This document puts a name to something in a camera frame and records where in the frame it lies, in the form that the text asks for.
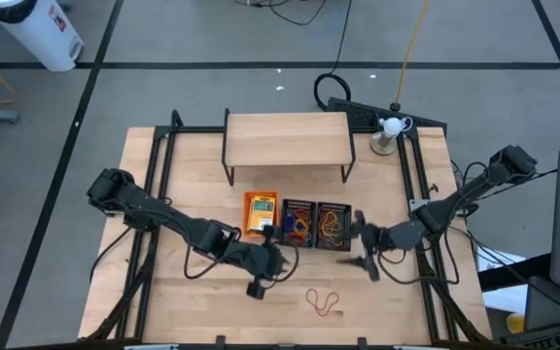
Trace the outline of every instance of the wooden platform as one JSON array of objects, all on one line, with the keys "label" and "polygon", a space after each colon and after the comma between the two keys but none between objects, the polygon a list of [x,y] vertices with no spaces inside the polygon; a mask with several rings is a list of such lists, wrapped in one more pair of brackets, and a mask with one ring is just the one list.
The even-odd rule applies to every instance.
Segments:
[{"label": "wooden platform", "polygon": [[227,166],[350,162],[345,113],[231,114],[227,118]]},{"label": "wooden platform", "polygon": [[[419,129],[419,134],[428,183],[439,188],[432,197],[445,197],[455,190],[455,183],[442,131]],[[131,128],[128,132],[121,168],[131,172],[137,184],[144,183],[152,135],[152,128]],[[223,135],[178,134],[167,195],[176,208],[191,216],[213,218],[233,226],[241,223],[243,193],[250,190],[277,190],[281,199],[348,203],[364,210],[369,221],[391,226],[407,218],[400,161],[397,154],[381,157],[373,153],[369,137],[354,134],[357,161],[346,184],[338,181],[337,166],[303,165],[242,168],[231,187],[220,162]],[[414,169],[413,159],[409,161]],[[159,174],[157,171],[154,189],[158,188]],[[418,184],[412,175],[414,184]],[[453,225],[464,228],[463,222]],[[122,217],[108,219],[100,249],[123,229]],[[489,337],[471,245],[455,230],[449,231],[449,240],[461,274],[460,284],[450,287],[451,295]],[[96,268],[80,336],[94,331],[120,297],[131,242],[129,235]],[[361,253],[355,249],[357,246],[352,246],[351,255]],[[199,280],[187,280],[183,276],[185,248],[180,235],[161,230],[146,342],[212,343],[216,335],[223,334],[228,343],[355,344],[359,336],[365,336],[369,344],[429,343],[420,285],[398,285],[383,273],[380,282],[372,283],[359,268],[335,263],[349,253],[301,249],[294,277],[267,291],[264,300],[255,300],[245,295],[250,276],[235,267],[221,265]],[[291,248],[283,252],[293,260]],[[448,276],[452,276],[450,260],[444,255]],[[387,254],[390,259],[400,256],[399,252]],[[192,273],[207,264],[209,261],[192,255]],[[417,276],[413,253],[403,263],[388,267],[400,279]],[[321,298],[329,292],[340,295],[340,302],[327,317],[319,317],[306,302],[309,288],[316,289]],[[437,298],[435,305],[440,337],[446,337]],[[128,334],[132,334],[136,311],[137,300]]]}]

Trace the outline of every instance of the black metal rail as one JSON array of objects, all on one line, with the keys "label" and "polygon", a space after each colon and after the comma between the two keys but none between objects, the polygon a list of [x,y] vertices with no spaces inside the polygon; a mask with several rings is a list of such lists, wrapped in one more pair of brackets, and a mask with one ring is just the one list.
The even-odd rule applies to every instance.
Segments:
[{"label": "black metal rail", "polygon": [[[418,184],[420,185],[420,193],[423,199],[431,199],[429,194],[429,185],[427,183],[427,173],[425,172],[425,163],[423,161],[423,153],[420,148],[420,140],[418,137],[418,131],[416,127],[413,128],[413,135],[408,137],[412,143],[412,152],[414,153],[414,161],[416,163],[416,174],[418,176]],[[438,242],[432,242],[434,254],[434,268],[436,274],[442,281],[446,281],[446,270],[444,268],[444,260],[442,259],[442,250]],[[448,284],[446,282],[442,283],[444,290],[448,294]],[[444,321],[446,322],[446,332],[448,334],[448,340],[459,340],[459,335],[457,334],[457,326],[453,315],[451,312],[442,306],[444,311]]]},{"label": "black metal rail", "polygon": [[[148,161],[148,167],[146,168],[146,179],[144,180],[144,191],[151,194],[153,189],[153,179],[155,178],[155,169],[157,168],[157,159],[159,154],[159,144],[161,143],[161,138],[163,135],[158,135],[157,129],[153,135],[153,145],[151,146],[151,155]],[[136,230],[135,236],[133,237],[133,245],[131,247],[131,255],[128,259],[128,268],[126,270],[126,278],[124,280],[124,289],[126,290],[133,283],[135,274],[137,272],[137,267],[140,259],[140,250],[142,248],[142,240],[144,238],[143,231]],[[126,323],[128,321],[128,306],[124,310],[118,324],[116,325],[116,339],[124,338],[126,333]]]},{"label": "black metal rail", "polygon": [[[414,187],[412,186],[412,178],[409,174],[409,164],[407,163],[407,150],[405,149],[405,142],[403,141],[403,134],[397,137],[397,148],[399,149],[399,159],[401,161],[401,173],[403,175],[403,184],[405,187],[405,197],[407,199],[407,210],[409,201],[414,199]],[[421,241],[416,246],[416,260],[418,264],[421,263],[421,255],[425,255],[425,246]],[[418,269],[418,275],[422,278],[423,273]],[[427,317],[427,329],[429,330],[429,338],[432,343],[439,339],[438,320],[436,319],[436,310],[434,308],[434,300],[432,299],[432,290],[429,284],[424,280],[420,280],[420,287],[423,291],[423,303],[425,304],[425,316]]]},{"label": "black metal rail", "polygon": [[[165,156],[163,158],[163,168],[161,170],[161,178],[159,180],[159,189],[157,193],[158,198],[165,198],[167,194],[167,183],[170,178],[170,169],[172,168],[172,155],[174,154],[174,143],[176,141],[176,134],[178,126],[183,126],[183,121],[176,110],[172,111],[172,132],[167,135],[167,146],[165,148]],[[149,277],[142,285],[142,292],[140,295],[140,304],[137,309],[137,320],[135,322],[135,331],[133,336],[136,338],[144,338],[144,328],[146,326],[146,314],[148,313],[148,303],[151,297],[151,287],[153,285],[153,274],[155,272],[155,261],[157,258],[157,249],[159,242],[160,227],[151,232],[151,241],[149,243],[149,251],[147,254],[152,255],[154,258],[150,265]]]},{"label": "black metal rail", "polygon": [[234,185],[234,167],[230,168],[228,171],[228,166],[226,165],[226,141],[228,133],[228,116],[230,115],[230,110],[225,108],[224,110],[224,128],[222,129],[222,165],[224,166],[224,171],[226,172],[226,177],[228,178],[228,183],[232,186]]},{"label": "black metal rail", "polygon": [[347,114],[347,129],[349,130],[349,147],[351,149],[351,163],[347,168],[347,172],[345,172],[345,165],[340,165],[340,176],[342,178],[342,183],[346,183],[347,179],[349,178],[349,173],[351,173],[351,169],[354,167],[354,163],[356,162],[356,147],[354,146],[354,133],[351,130],[351,121],[349,120],[349,115]]}]

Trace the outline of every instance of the black cable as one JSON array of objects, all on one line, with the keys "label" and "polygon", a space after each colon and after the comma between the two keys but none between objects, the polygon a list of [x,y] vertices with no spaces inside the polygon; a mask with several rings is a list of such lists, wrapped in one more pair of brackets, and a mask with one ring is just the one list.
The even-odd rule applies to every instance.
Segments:
[{"label": "black cable", "polygon": [[480,161],[473,161],[472,163],[468,164],[468,166],[466,167],[466,170],[464,171],[464,176],[462,177],[462,187],[464,187],[466,185],[466,180],[468,180],[468,173],[471,171],[471,169],[475,165],[480,165],[480,166],[483,167],[483,170],[487,170],[487,165],[485,165],[484,163],[482,163]]},{"label": "black cable", "polygon": [[[185,278],[193,280],[193,279],[198,279],[202,276],[204,276],[205,274],[207,274],[211,269],[213,269],[213,267],[217,266],[220,263],[223,263],[226,259],[228,259],[229,257],[235,256],[237,254],[243,254],[245,252],[247,252],[247,250],[243,250],[243,251],[237,251],[237,252],[232,252],[229,255],[223,256],[219,259],[214,259],[213,257],[209,257],[206,256],[208,259],[212,260],[213,262],[211,262],[211,264],[209,264],[208,266],[206,266],[202,271],[198,272],[195,275],[190,275],[188,273],[188,266],[189,266],[189,262],[190,262],[190,254],[192,252],[192,234],[190,233],[190,231],[180,222],[178,222],[177,220],[175,220],[174,218],[170,217],[169,215],[162,213],[160,211],[157,210],[149,210],[149,209],[131,209],[128,211],[125,211],[126,213],[131,213],[131,212],[137,212],[137,213],[150,213],[150,214],[156,214],[156,215],[160,215],[162,216],[165,220],[167,220],[168,222],[172,222],[176,225],[178,225],[181,230],[183,231],[183,233],[186,236],[186,241],[187,241],[187,250],[185,252],[185,262],[183,263],[183,274],[185,275]],[[238,240],[238,238],[241,237],[240,232],[237,233],[237,236],[235,236],[234,240]],[[274,282],[284,282],[286,280],[288,280],[294,273],[295,271],[298,269],[298,262],[299,262],[299,252],[298,252],[298,248],[296,248],[296,262],[292,268],[292,270],[283,278],[281,279],[271,279]]]},{"label": "black cable", "polygon": [[475,252],[475,254],[476,254],[478,257],[480,257],[480,258],[484,259],[485,261],[487,261],[488,263],[498,264],[498,262],[494,262],[494,261],[490,260],[489,258],[485,257],[484,255],[479,254],[478,252]]},{"label": "black cable", "polygon": [[323,101],[321,101],[321,98],[319,97],[319,84],[321,84],[321,81],[323,81],[326,78],[332,78],[335,82],[337,82],[345,92],[345,100],[351,101],[351,88],[349,87],[349,84],[347,84],[347,82],[345,82],[344,79],[335,75],[334,72],[338,67],[338,62],[340,61],[340,53],[342,53],[342,45],[345,42],[345,33],[347,32],[347,23],[349,22],[349,13],[351,12],[352,4],[353,4],[353,0],[349,0],[349,4],[347,5],[347,14],[345,15],[345,24],[343,25],[342,28],[342,36],[340,37],[340,45],[338,46],[338,53],[336,54],[336,61],[334,62],[334,67],[329,73],[324,73],[319,77],[317,77],[317,79],[315,80],[315,84],[314,84],[315,101],[317,101],[317,105],[324,112],[328,111],[328,106],[325,103],[323,103]]},{"label": "black cable", "polygon": [[123,233],[121,233],[121,235],[119,235],[116,239],[114,239],[114,241],[112,243],[110,243],[107,248],[105,248],[99,255],[98,257],[96,257],[96,260],[94,261],[94,263],[92,264],[92,268],[89,271],[89,282],[92,282],[92,276],[94,276],[94,270],[96,269],[96,266],[98,265],[98,263],[103,259],[103,257],[105,256],[105,254],[107,254],[107,252],[109,252],[112,248],[114,248],[114,246],[116,244],[118,244],[118,242],[120,242],[121,240],[123,240],[123,238],[126,236],[126,234],[131,231],[131,227],[127,227]]},{"label": "black cable", "polygon": [[291,0],[282,0],[279,3],[276,3],[276,4],[264,4],[264,2],[269,2],[270,3],[271,1],[262,0],[262,1],[258,1],[258,2],[251,2],[250,5],[248,5],[248,3],[245,3],[245,2],[242,2],[242,1],[232,0],[232,2],[235,3],[235,4],[248,6],[248,7],[256,7],[256,8],[282,6],[286,3],[288,3],[289,1],[291,1]]},{"label": "black cable", "polygon": [[284,282],[286,280],[288,280],[289,278],[291,278],[291,276],[293,276],[293,274],[296,272],[296,270],[298,269],[298,264],[299,264],[299,249],[297,245],[293,245],[293,248],[296,250],[296,262],[293,264],[293,268],[291,268],[291,271],[289,271],[289,273],[287,273],[286,276],[282,277],[282,278],[274,278],[271,279],[274,283],[278,282]]},{"label": "black cable", "polygon": [[[465,234],[466,237],[470,240],[473,240],[474,243],[477,246],[483,247],[483,248],[487,248],[491,251],[494,251],[493,249],[491,249],[490,247],[486,246],[485,244],[481,243],[479,240],[477,240],[474,235],[469,234],[468,232],[465,232],[459,228],[456,227],[451,227],[459,232],[461,232],[462,234]],[[528,285],[529,287],[533,288],[534,290],[538,291],[542,296],[546,297],[548,300],[554,302],[555,304],[560,306],[560,301],[556,300],[554,297],[550,296],[548,293],[542,291],[540,288],[538,288],[535,284],[533,283],[529,283],[529,280],[527,280],[526,278],[524,278],[520,273],[518,273],[513,267],[509,266],[508,264],[506,264],[505,262],[501,261],[500,259],[498,259],[494,254],[492,254],[490,251],[488,250],[483,250],[483,252],[485,252],[487,255],[489,255],[490,257],[492,257],[492,259],[494,259],[495,261],[497,261],[499,264],[501,264],[507,271],[509,271],[515,278],[517,278],[520,282],[522,282],[523,284]]]},{"label": "black cable", "polygon": [[323,2],[321,3],[321,6],[319,6],[319,9],[318,9],[317,12],[315,13],[315,15],[314,15],[309,21],[306,21],[306,22],[298,22],[298,21],[292,20],[292,19],[290,19],[290,18],[287,18],[287,17],[284,17],[284,16],[278,14],[278,12],[275,10],[275,8],[278,7],[279,5],[283,5],[284,3],[282,3],[282,4],[275,4],[275,5],[269,4],[269,5],[267,5],[267,7],[268,7],[269,10],[271,10],[271,12],[273,12],[276,16],[280,17],[281,19],[283,19],[283,20],[285,20],[285,21],[287,21],[287,22],[289,22],[289,23],[292,23],[292,24],[294,24],[294,25],[299,25],[299,26],[306,26],[306,25],[310,24],[313,20],[315,20],[315,18],[319,15],[319,13],[321,12],[321,9],[323,9],[323,7],[326,5],[327,2],[328,2],[328,0],[323,0]]},{"label": "black cable", "polygon": [[[446,247],[446,252],[448,253],[448,257],[449,257],[450,260],[451,260],[451,264],[453,265],[453,271],[455,272],[455,280],[445,280],[445,281],[442,281],[442,282],[445,282],[445,283],[447,283],[447,284],[449,284],[449,285],[455,286],[455,285],[458,285],[458,284],[459,284],[459,281],[460,281],[459,268],[458,268],[458,266],[457,266],[457,262],[455,261],[455,257],[453,256],[453,251],[451,250],[450,244],[448,243],[448,231],[445,231],[445,232],[444,232],[444,245],[445,245],[445,247]],[[399,278],[393,276],[392,273],[390,273],[390,271],[388,271],[388,270],[386,269],[386,267],[384,267],[384,263],[382,262],[382,259],[383,259],[384,261],[386,261],[386,262],[388,262],[388,263],[392,263],[392,264],[399,264],[399,263],[402,263],[403,260],[405,259],[405,251],[403,251],[403,256],[402,256],[402,258],[401,258],[399,261],[397,261],[397,262],[394,262],[394,261],[391,261],[391,260],[387,259],[386,257],[384,257],[384,255],[382,254],[382,252],[379,252],[379,254],[377,254],[377,263],[379,264],[379,267],[382,269],[382,271],[384,271],[384,273],[385,273],[391,280],[393,280],[394,282],[397,282],[397,283],[399,283],[399,284],[401,284],[401,285],[411,285],[411,284],[414,284],[414,283],[419,282],[419,281],[421,281],[421,280],[429,280],[429,279],[440,280],[438,277],[417,277],[417,278],[411,279],[411,280],[409,280],[409,281],[402,281],[402,280],[400,280]]]},{"label": "black cable", "polygon": [[[467,227],[466,227],[466,232],[467,232],[473,239],[476,239],[476,236],[474,236],[474,234],[473,234]],[[493,254],[498,255],[498,256],[501,257],[502,259],[505,259],[506,261],[509,261],[509,262],[511,262],[511,263],[517,263],[515,260],[513,260],[512,258],[510,258],[510,257],[508,257],[508,256],[506,256],[506,255],[504,255],[503,253],[501,253],[501,252],[499,252],[499,251],[497,251],[497,250],[494,250],[494,249],[491,249],[491,250],[492,250],[492,253],[493,253]]]},{"label": "black cable", "polygon": [[404,250],[404,251],[403,251],[403,256],[402,256],[399,260],[397,260],[397,261],[391,261],[390,259],[384,257],[384,254],[383,254],[382,252],[379,252],[379,255],[381,255],[381,259],[383,259],[383,260],[385,260],[386,262],[391,263],[391,264],[400,264],[400,263],[403,263],[403,261],[405,260],[405,255],[406,255],[406,254],[407,254],[407,251]]},{"label": "black cable", "polygon": [[451,164],[453,164],[453,166],[455,167],[453,169],[453,173],[458,173],[460,176],[462,176],[462,170],[460,169],[459,165],[457,165],[455,160],[451,159]]},{"label": "black cable", "polygon": [[528,183],[528,182],[531,182],[531,181],[533,181],[533,180],[537,180],[537,179],[542,178],[542,177],[544,177],[544,176],[546,176],[546,175],[554,174],[555,172],[557,172],[557,170],[558,170],[558,169],[552,169],[552,170],[546,171],[546,172],[544,172],[544,173],[536,174],[536,175],[535,175],[534,177],[532,177],[529,181],[523,182],[523,183],[521,183],[521,184],[511,185],[511,186],[509,186],[509,187],[507,187],[507,188],[505,188],[505,189],[498,190],[498,191],[496,191],[496,192],[492,192],[492,193],[490,193],[490,194],[484,195],[483,197],[479,197],[479,198],[477,198],[476,200],[482,200],[482,199],[485,199],[485,198],[489,198],[489,197],[491,197],[492,195],[496,195],[496,194],[498,194],[498,193],[503,193],[503,192],[505,192],[505,191],[509,191],[509,190],[511,190],[511,189],[513,189],[513,188],[516,188],[516,187],[518,187],[518,186],[520,186],[520,185],[524,185],[524,184],[526,184],[526,183]]}]

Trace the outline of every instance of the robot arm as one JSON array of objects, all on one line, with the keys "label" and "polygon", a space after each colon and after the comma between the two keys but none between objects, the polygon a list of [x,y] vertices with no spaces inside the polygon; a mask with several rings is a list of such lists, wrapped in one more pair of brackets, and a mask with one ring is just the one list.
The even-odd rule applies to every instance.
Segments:
[{"label": "robot arm", "polygon": [[240,242],[241,231],[215,220],[194,219],[151,197],[135,185],[133,176],[119,169],[105,169],[87,191],[89,203],[103,213],[124,213],[124,223],[139,230],[163,225],[183,235],[191,248],[215,263],[229,263],[255,276],[247,294],[263,298],[259,281],[283,272],[286,260],[270,243],[273,227],[265,229],[262,245]]},{"label": "robot arm", "polygon": [[455,213],[477,200],[493,188],[505,183],[518,185],[536,173],[535,164],[519,146],[507,146],[490,158],[485,171],[442,200],[425,204],[409,214],[410,220],[393,227],[366,224],[364,215],[356,213],[353,234],[361,235],[367,252],[393,249],[411,250],[423,237],[436,241],[448,228]]}]

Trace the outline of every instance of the floor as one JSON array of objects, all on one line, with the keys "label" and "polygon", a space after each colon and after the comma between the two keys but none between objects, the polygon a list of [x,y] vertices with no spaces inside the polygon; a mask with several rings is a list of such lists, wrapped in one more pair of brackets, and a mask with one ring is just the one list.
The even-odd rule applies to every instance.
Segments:
[{"label": "floor", "polygon": [[[294,1],[278,11],[306,20],[319,4]],[[353,100],[384,108],[393,101],[421,6],[354,2],[341,56],[352,63],[337,70]],[[345,11],[346,1],[330,1],[298,27],[230,0],[76,0],[68,16],[87,46],[77,69],[57,74],[0,26],[0,74],[21,113],[19,123],[0,124],[0,345],[76,338],[104,225],[85,191],[101,169],[118,165],[129,127],[166,124],[173,108],[201,125],[220,124],[225,107],[317,111],[312,84],[335,59]],[[402,110],[448,123],[460,166],[515,143],[540,171],[555,167],[560,1],[434,2],[411,59],[423,63],[406,74]],[[322,90],[324,99],[342,96],[332,84]],[[8,92],[0,86],[1,99]],[[545,177],[481,202],[470,228],[495,249],[548,252],[554,183]],[[24,297],[23,284],[16,288],[11,305],[20,307],[8,323],[28,252],[37,260],[22,274],[29,282]]]}]

